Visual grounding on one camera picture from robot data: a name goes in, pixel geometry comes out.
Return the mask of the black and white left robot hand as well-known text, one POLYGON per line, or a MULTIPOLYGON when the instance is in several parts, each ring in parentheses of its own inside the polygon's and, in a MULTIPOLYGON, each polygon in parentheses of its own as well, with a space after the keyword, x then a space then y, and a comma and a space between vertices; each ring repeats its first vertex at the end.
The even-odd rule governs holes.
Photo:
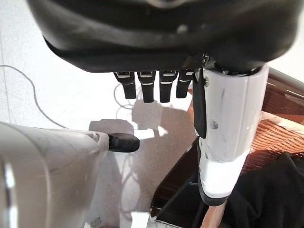
POLYGON ((151 102, 178 77, 177 97, 193 82, 199 137, 199 191, 210 206, 231 194, 262 109, 267 63, 289 50, 301 0, 30 0, 47 46, 92 73, 113 72, 133 99, 134 79, 151 102))

